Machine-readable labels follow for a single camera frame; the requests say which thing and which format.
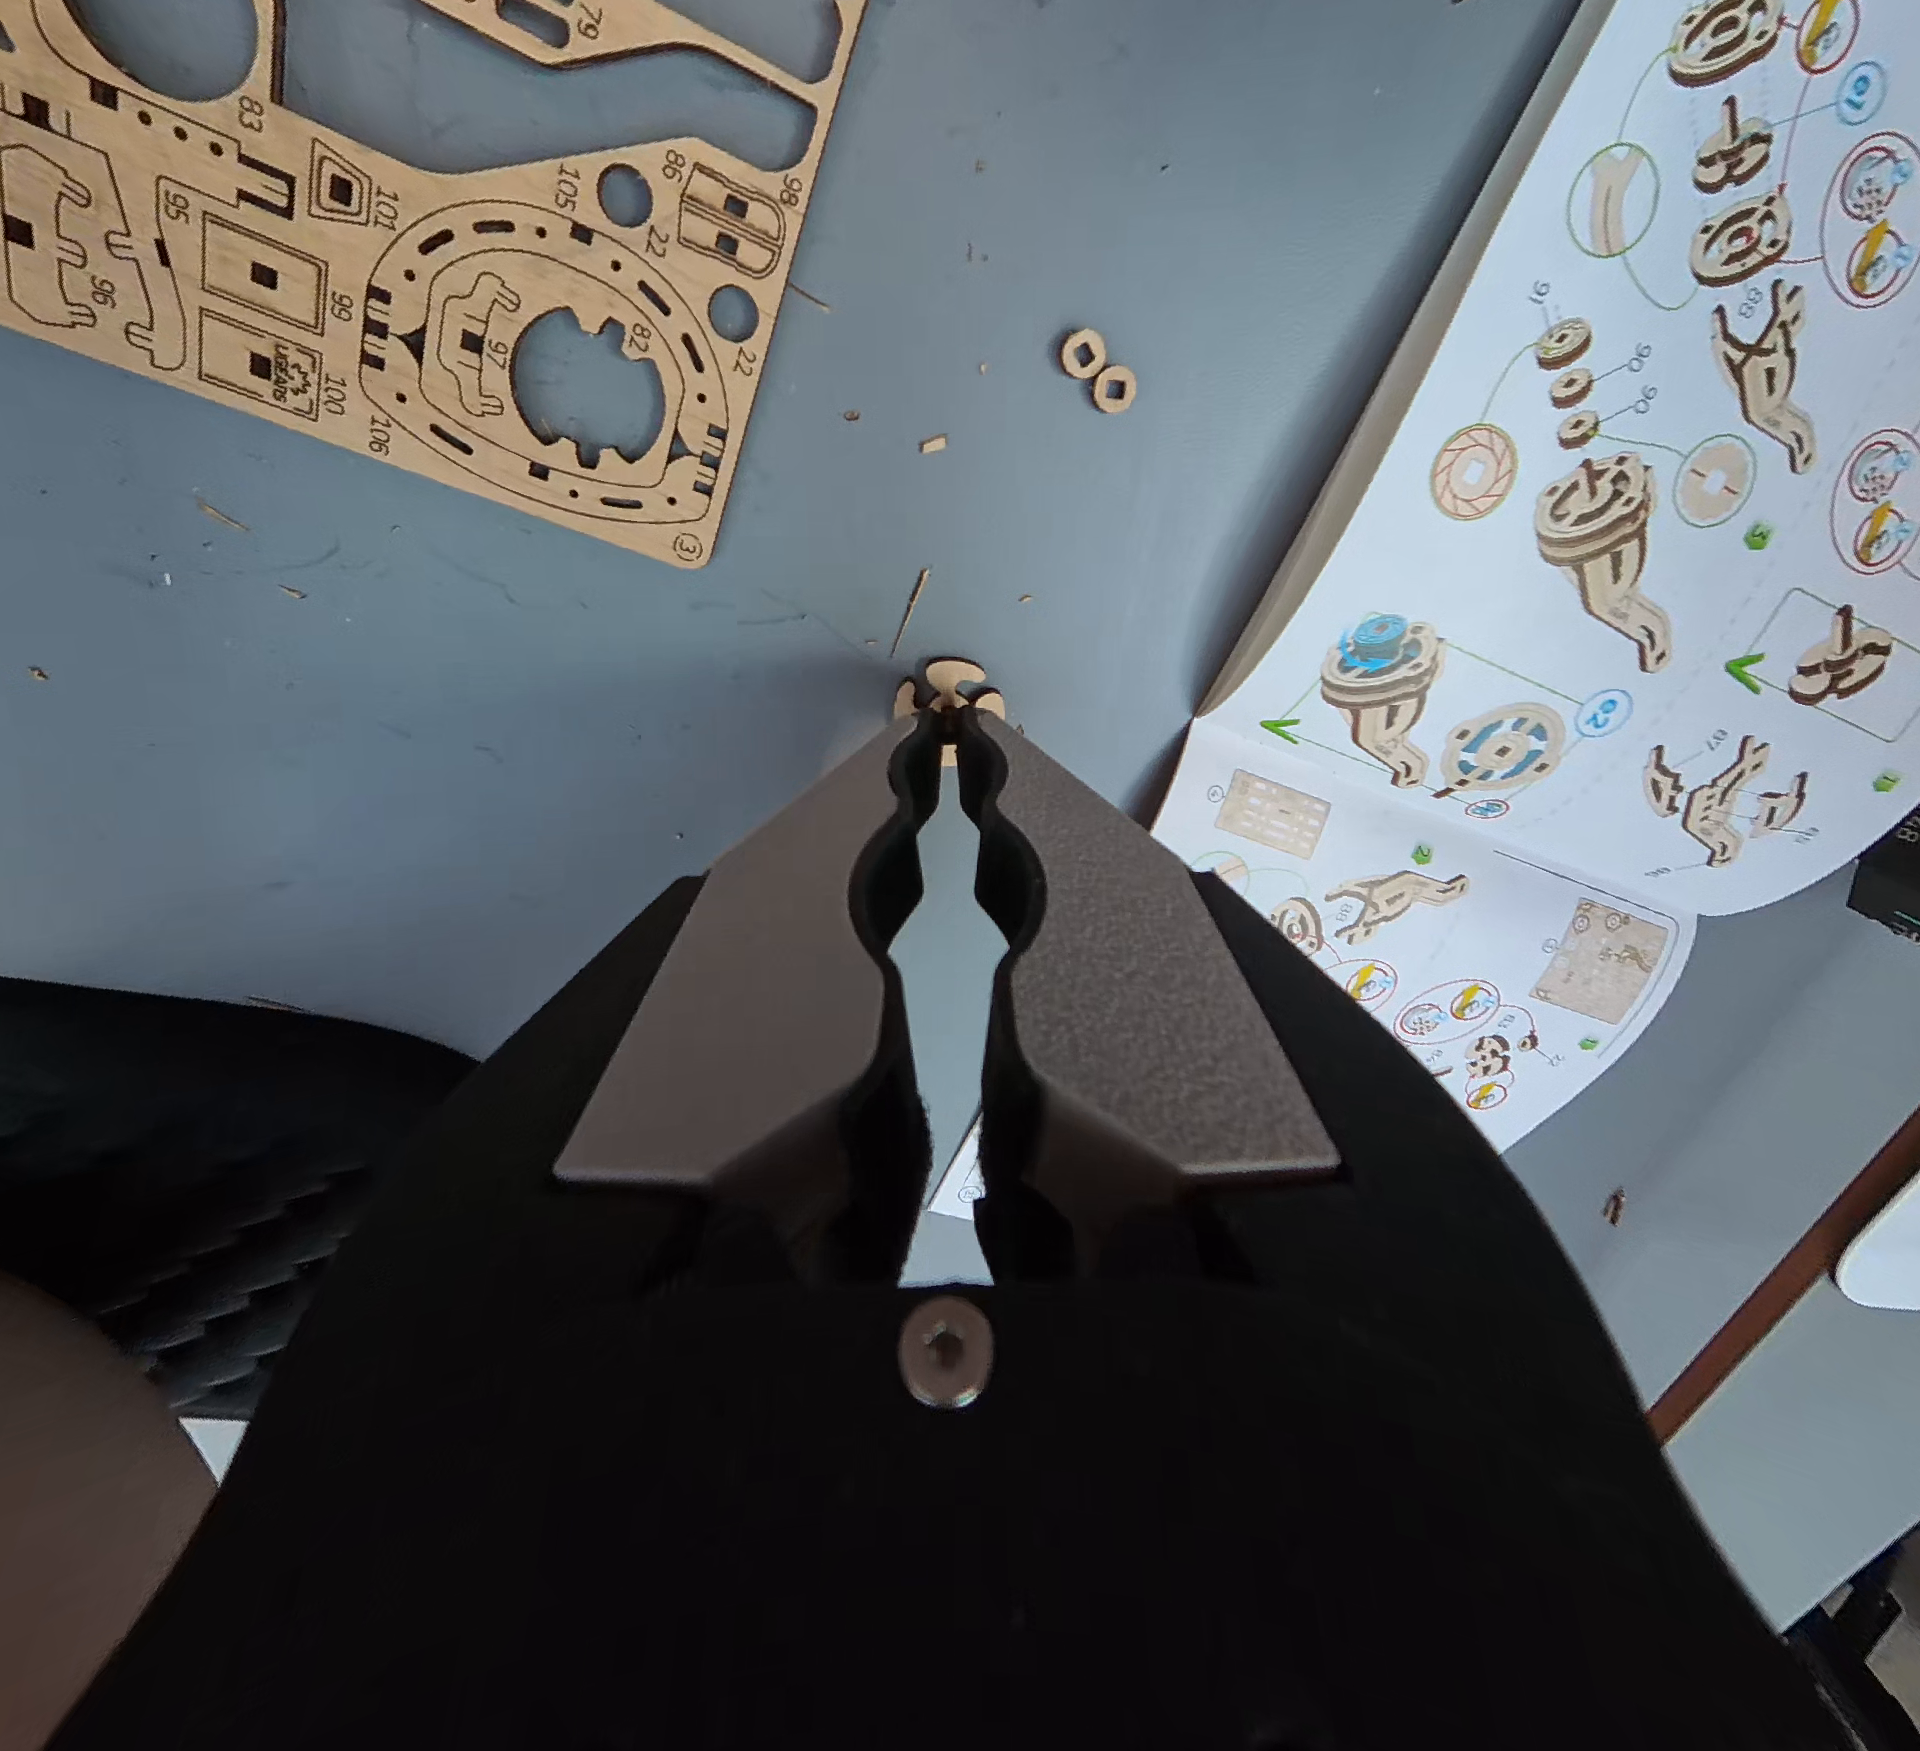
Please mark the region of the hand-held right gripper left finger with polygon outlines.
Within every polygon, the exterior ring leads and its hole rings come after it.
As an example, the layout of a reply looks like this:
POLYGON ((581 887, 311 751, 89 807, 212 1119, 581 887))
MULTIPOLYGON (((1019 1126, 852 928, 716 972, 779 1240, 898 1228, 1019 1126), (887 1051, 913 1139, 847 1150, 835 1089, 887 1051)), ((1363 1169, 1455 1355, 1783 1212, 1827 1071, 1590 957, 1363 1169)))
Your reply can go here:
POLYGON ((891 945, 944 728, 895 721, 717 858, 557 1158, 753 1210, 802 1275, 900 1282, 931 1169, 891 945))

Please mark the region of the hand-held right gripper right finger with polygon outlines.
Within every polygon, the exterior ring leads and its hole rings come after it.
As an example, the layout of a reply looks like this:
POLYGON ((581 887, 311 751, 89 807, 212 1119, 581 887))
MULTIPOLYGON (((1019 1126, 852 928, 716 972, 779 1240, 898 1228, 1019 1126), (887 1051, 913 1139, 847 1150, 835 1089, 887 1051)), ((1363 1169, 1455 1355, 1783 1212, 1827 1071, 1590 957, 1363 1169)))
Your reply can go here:
POLYGON ((960 716, 960 794, 1006 942, 971 1208, 994 1282, 1088 1274, 1140 1210, 1335 1177, 1185 865, 992 712, 960 716))

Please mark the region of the slotted round wooden part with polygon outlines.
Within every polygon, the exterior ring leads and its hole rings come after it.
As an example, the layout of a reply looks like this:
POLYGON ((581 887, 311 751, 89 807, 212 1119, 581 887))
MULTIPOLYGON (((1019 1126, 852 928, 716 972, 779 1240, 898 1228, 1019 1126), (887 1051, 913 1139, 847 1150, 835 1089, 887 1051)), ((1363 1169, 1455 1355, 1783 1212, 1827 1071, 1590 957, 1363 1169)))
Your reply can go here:
POLYGON ((988 683, 981 666, 971 659, 928 659, 917 672, 900 683, 894 719, 917 716, 928 711, 947 716, 966 709, 1006 719, 1003 696, 988 683))

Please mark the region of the black model kit box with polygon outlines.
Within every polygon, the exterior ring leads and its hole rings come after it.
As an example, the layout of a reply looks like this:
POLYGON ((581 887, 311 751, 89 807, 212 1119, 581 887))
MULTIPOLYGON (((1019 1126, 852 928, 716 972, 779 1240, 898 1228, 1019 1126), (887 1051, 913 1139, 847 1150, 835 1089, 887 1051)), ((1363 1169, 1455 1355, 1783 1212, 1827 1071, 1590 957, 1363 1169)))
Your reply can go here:
POLYGON ((1912 809, 1860 855, 1847 893, 1848 909, 1912 942, 1918 941, 1920 909, 1918 837, 1920 812, 1912 809))

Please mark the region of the laser-cut wooden parts sheet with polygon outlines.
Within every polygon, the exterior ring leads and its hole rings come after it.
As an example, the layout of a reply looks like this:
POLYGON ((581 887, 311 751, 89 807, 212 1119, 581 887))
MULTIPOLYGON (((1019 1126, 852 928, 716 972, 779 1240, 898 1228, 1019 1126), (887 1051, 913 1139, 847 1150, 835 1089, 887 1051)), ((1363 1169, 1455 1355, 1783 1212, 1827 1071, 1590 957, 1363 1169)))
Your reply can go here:
POLYGON ((3 324, 678 570, 717 539, 869 0, 798 77, 661 0, 414 0, 544 71, 686 51, 798 103, 791 157, 693 132, 434 176, 283 97, 163 95, 78 0, 3 0, 3 324))

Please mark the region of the white instruction booklet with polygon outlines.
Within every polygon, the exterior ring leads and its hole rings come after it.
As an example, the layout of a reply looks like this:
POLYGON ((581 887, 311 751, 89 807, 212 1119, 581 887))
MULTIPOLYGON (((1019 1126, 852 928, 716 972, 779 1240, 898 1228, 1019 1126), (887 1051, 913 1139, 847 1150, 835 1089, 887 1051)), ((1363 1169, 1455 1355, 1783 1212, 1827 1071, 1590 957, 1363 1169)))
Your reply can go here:
POLYGON ((1915 794, 1915 0, 1580 0, 1147 834, 1506 1150, 1915 794))

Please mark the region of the white plastic object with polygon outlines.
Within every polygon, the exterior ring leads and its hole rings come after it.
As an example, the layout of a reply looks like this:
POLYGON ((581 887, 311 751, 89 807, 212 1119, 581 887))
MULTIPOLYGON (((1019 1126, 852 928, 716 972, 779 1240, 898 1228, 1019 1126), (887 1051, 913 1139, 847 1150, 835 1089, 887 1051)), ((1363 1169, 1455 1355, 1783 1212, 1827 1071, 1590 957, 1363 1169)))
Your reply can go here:
POLYGON ((1920 1183, 1912 1177, 1847 1245, 1832 1284, 1848 1303, 1876 1311, 1920 1309, 1920 1183))

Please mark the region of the person's brown trousers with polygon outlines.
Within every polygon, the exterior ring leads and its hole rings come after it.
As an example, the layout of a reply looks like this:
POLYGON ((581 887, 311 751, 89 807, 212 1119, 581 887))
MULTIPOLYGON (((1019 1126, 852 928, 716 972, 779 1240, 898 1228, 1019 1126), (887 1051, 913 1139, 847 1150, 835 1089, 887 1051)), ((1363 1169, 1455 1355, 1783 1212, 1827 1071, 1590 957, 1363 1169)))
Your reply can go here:
POLYGON ((2 1280, 2 1745, 41 1748, 180 1560, 216 1478, 90 1322, 2 1280))

